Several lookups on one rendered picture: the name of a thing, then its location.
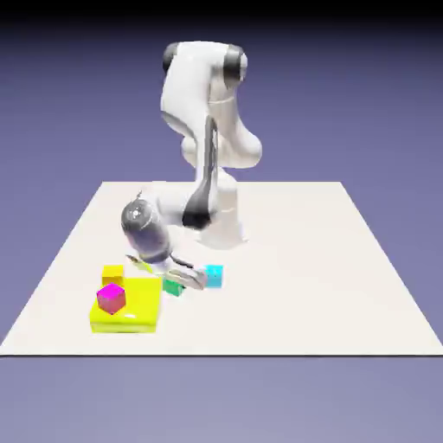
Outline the small cyan cube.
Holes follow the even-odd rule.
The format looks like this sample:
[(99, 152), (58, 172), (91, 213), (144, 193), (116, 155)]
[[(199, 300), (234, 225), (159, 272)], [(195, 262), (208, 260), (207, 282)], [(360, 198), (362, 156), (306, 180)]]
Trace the small cyan cube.
[(206, 265), (204, 271), (207, 279), (207, 288), (222, 288), (223, 265)]

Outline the small yellow cube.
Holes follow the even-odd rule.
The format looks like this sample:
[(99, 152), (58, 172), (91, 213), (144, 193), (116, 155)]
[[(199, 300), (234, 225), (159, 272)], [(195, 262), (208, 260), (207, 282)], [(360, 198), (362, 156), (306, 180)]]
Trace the small yellow cube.
[(101, 285), (114, 284), (123, 287), (125, 283), (123, 265), (104, 265), (101, 273)]

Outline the large yellow box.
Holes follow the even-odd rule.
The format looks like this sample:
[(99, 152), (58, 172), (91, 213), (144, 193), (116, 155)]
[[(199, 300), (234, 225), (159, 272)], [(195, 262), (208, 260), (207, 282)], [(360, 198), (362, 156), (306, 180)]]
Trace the large yellow box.
[(125, 278), (126, 305), (113, 315), (102, 311), (93, 302), (89, 314), (95, 333), (147, 333), (157, 327), (163, 281), (159, 277)]

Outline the small magenta cube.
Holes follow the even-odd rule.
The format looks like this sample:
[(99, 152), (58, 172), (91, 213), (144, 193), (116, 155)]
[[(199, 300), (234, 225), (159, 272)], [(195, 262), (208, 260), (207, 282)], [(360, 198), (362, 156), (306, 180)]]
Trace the small magenta cube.
[(103, 286), (97, 292), (97, 303), (99, 308), (113, 315), (126, 305), (125, 289), (114, 283)]

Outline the small green cube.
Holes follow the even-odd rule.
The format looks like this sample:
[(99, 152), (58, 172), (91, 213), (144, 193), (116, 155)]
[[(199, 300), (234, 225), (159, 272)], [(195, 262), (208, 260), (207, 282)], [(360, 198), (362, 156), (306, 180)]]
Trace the small green cube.
[(169, 279), (163, 279), (163, 291), (174, 297), (179, 297), (185, 290), (185, 286)]

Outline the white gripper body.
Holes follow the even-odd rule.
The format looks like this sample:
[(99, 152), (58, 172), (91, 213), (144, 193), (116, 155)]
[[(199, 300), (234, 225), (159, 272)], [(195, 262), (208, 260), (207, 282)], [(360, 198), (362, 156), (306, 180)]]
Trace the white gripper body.
[(203, 290), (207, 284), (207, 275), (204, 271), (191, 268), (179, 269), (173, 268), (164, 275), (167, 280), (178, 283), (179, 285)]

